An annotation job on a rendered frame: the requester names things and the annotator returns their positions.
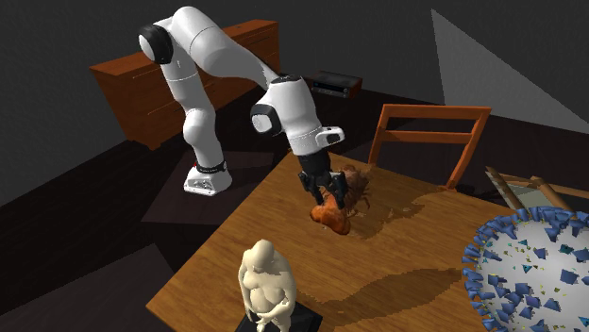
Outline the wooden table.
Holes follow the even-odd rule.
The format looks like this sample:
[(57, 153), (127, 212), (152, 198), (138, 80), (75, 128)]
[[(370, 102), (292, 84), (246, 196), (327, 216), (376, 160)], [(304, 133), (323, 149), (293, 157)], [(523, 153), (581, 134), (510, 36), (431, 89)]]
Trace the wooden table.
[(485, 332), (464, 288), (462, 256), (506, 207), (380, 168), (351, 232), (310, 218), (313, 198), (286, 156), (148, 302), (177, 332), (235, 332), (244, 317), (245, 249), (271, 241), (293, 270), (319, 332)]

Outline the brown wooden chest of drawers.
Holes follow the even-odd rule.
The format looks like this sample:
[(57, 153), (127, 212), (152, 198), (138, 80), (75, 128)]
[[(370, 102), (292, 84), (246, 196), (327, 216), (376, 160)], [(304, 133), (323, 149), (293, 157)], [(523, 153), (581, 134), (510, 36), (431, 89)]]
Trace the brown wooden chest of drawers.
[[(280, 71), (278, 22), (256, 19), (224, 32), (273, 71)], [(182, 131), (184, 111), (160, 66), (143, 52), (93, 65), (90, 71), (128, 140), (155, 150)]]

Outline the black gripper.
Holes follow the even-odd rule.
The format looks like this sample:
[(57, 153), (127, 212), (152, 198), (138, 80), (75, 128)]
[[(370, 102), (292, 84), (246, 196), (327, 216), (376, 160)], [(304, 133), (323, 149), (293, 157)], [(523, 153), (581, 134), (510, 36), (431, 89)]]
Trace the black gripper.
[[(313, 154), (298, 156), (302, 171), (298, 174), (305, 191), (310, 193), (317, 205), (324, 204), (324, 196), (316, 184), (315, 177), (331, 171), (331, 162), (327, 150), (319, 150)], [(346, 178), (344, 172), (329, 173), (327, 191), (334, 197), (337, 207), (345, 207)]]

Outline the black audio receiver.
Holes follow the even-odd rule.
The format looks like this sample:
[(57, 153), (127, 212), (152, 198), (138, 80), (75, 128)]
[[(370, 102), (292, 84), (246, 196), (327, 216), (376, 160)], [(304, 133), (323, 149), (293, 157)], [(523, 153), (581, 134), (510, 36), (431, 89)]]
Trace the black audio receiver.
[(311, 77), (311, 91), (351, 99), (362, 88), (362, 79), (353, 75), (319, 71)]

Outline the orange brown crab figure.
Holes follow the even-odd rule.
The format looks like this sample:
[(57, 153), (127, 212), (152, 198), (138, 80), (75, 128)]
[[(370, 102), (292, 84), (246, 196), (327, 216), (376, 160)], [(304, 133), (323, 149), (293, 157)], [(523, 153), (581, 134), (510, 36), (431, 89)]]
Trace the orange brown crab figure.
[(348, 191), (345, 195), (345, 206), (338, 208), (335, 197), (328, 191), (323, 192), (324, 202), (315, 206), (311, 212), (311, 219), (322, 224), (339, 235), (347, 235), (351, 228), (350, 217), (355, 216), (358, 211), (356, 206), (360, 201), (364, 201), (370, 208), (368, 200), (369, 192), (367, 186), (370, 179), (367, 172), (357, 169), (351, 164), (342, 167), (345, 174)]

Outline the wooden chair with pale seat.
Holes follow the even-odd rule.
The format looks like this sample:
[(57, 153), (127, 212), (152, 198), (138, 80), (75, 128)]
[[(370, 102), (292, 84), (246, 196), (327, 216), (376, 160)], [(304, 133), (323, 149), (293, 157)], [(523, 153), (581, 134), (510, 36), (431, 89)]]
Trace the wooden chair with pale seat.
[(485, 173), (511, 209), (552, 206), (589, 213), (589, 190), (551, 184), (538, 176), (502, 174), (490, 167)]

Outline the orange wooden chair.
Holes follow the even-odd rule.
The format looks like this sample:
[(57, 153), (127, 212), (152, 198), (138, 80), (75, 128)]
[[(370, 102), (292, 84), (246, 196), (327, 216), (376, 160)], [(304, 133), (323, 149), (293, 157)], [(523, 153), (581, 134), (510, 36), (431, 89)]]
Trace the orange wooden chair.
[[(475, 152), (491, 111), (490, 107), (480, 106), (384, 104), (371, 144), (368, 164), (377, 165), (380, 148), (385, 141), (462, 144), (463, 152), (444, 185), (446, 190), (454, 191)], [(469, 132), (402, 131), (387, 128), (391, 118), (473, 120), (474, 124)]]

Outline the white bowl with blue spikes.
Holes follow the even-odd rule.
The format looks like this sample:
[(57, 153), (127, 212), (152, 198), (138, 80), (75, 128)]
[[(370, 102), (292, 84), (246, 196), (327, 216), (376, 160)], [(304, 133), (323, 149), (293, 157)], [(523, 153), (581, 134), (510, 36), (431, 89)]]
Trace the white bowl with blue spikes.
[(488, 332), (589, 332), (589, 214), (521, 208), (477, 229), (464, 287)]

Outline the cream human statue black base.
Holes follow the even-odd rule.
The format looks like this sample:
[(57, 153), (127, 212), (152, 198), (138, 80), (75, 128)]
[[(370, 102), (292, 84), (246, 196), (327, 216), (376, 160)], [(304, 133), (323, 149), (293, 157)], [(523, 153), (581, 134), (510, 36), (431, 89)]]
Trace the cream human statue black base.
[(318, 332), (323, 317), (297, 302), (290, 264), (272, 242), (244, 251), (238, 282), (245, 315), (235, 332)]

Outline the dark robot stand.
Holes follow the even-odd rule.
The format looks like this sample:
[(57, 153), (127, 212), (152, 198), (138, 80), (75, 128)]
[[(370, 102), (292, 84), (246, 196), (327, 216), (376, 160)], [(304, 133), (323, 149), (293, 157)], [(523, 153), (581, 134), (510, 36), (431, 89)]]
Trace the dark robot stand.
[(183, 190), (186, 175), (194, 165), (194, 152), (188, 150), (171, 173), (143, 223), (221, 224), (270, 173), (274, 155), (270, 152), (225, 152), (232, 183), (214, 196)]

